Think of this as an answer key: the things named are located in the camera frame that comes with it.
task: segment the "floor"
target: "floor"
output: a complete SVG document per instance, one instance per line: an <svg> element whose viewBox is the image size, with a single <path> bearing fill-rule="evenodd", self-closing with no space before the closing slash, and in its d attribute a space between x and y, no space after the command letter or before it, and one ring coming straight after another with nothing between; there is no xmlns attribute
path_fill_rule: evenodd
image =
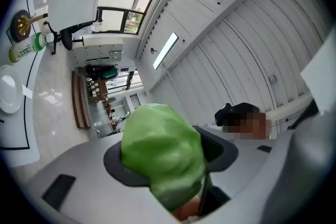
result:
<svg viewBox="0 0 336 224"><path fill-rule="evenodd" d="M108 124L108 115L102 101L94 103L89 98L89 113L91 125L100 131L101 137L113 132L112 127Z"/></svg>
<svg viewBox="0 0 336 224"><path fill-rule="evenodd" d="M39 161L12 168L13 176L24 184L52 160L80 143L98 139L94 129L78 129L72 109L69 51L58 44L48 45L41 60L34 88L34 131Z"/></svg>

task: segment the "black chair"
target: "black chair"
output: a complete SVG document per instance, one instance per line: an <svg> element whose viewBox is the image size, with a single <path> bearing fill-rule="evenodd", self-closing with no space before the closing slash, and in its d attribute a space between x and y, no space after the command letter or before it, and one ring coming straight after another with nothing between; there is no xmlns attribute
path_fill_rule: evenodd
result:
<svg viewBox="0 0 336 224"><path fill-rule="evenodd" d="M50 31L53 33L54 35L54 51L51 52L52 55L56 54L56 44L57 42L62 41L64 47L67 50L72 50L72 44L74 42L82 42L83 46L84 46L84 39L82 37L82 39L72 39L72 34L79 31L80 29L90 26L93 24L94 21L92 22L87 22L87 23L83 23L83 24L79 24L79 25L74 25L71 27L68 27L66 29L63 29L60 31L60 33L58 34L57 32L55 32L48 21L45 21L44 24L49 26Z"/></svg>

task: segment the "white cabinet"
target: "white cabinet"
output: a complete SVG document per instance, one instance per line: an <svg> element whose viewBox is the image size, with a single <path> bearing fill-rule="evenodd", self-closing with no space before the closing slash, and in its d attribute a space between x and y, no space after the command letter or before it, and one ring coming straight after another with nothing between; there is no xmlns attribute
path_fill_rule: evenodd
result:
<svg viewBox="0 0 336 224"><path fill-rule="evenodd" d="M88 38L74 43L71 58L76 68L87 65L112 65L121 61L121 38Z"/></svg>

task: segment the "green plastic bag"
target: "green plastic bag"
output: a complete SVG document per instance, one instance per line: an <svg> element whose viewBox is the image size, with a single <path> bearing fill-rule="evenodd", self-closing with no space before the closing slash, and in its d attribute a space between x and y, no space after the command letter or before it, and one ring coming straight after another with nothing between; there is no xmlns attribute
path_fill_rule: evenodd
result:
<svg viewBox="0 0 336 224"><path fill-rule="evenodd" d="M205 175L200 134L167 105L146 104L132 113L121 157L124 165L149 178L152 194L169 211L192 199Z"/></svg>

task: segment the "trees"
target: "trees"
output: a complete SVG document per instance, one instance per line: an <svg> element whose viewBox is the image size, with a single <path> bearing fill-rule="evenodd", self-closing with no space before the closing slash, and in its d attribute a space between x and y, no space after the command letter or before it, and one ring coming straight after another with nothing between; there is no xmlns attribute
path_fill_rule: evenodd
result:
<svg viewBox="0 0 336 224"><path fill-rule="evenodd" d="M140 13L129 12L125 26L126 31L137 32L142 16Z"/></svg>

